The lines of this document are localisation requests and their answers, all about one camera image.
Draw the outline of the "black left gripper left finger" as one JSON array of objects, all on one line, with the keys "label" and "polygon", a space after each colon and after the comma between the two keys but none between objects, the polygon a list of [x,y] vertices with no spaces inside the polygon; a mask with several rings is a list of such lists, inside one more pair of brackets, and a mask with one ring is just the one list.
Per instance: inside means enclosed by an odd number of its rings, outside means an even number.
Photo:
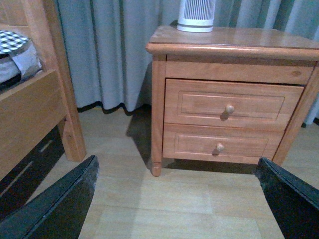
[{"label": "black left gripper left finger", "polygon": [[2,239],[77,239],[90,208],[99,162],[95,155],[0,222]]}]

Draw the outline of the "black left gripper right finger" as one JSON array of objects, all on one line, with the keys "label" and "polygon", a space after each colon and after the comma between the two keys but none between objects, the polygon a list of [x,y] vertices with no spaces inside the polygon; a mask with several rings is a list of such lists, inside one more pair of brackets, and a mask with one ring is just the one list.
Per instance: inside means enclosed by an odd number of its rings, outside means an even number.
[{"label": "black left gripper right finger", "polygon": [[319,190],[267,158],[260,158],[255,176],[286,239],[319,237]]}]

